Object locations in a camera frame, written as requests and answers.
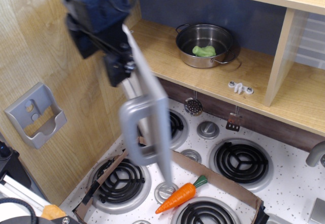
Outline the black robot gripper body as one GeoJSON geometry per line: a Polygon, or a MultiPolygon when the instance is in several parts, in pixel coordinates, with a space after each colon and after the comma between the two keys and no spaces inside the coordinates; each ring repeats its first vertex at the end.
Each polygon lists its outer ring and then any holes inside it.
{"type": "Polygon", "coordinates": [[[122,30],[129,15],[129,0],[63,0],[68,10],[66,23],[89,31],[91,39],[105,52],[128,57],[132,49],[122,30]]]}

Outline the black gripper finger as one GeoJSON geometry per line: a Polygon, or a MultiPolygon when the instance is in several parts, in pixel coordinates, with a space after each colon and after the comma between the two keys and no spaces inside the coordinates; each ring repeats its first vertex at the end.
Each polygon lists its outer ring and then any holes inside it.
{"type": "Polygon", "coordinates": [[[91,39],[89,31],[84,27],[68,25],[68,31],[83,59],[87,59],[100,50],[91,39]]]}
{"type": "Polygon", "coordinates": [[[124,59],[114,53],[105,54],[104,64],[110,85],[113,87],[117,87],[123,80],[129,78],[135,69],[133,60],[124,59]]]}

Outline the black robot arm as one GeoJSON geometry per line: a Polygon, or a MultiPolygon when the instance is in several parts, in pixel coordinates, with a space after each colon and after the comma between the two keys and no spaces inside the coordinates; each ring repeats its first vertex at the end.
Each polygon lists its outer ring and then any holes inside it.
{"type": "Polygon", "coordinates": [[[101,50],[111,86],[130,77],[135,63],[124,21],[137,0],[62,0],[68,13],[66,25],[83,58],[101,50]]]}

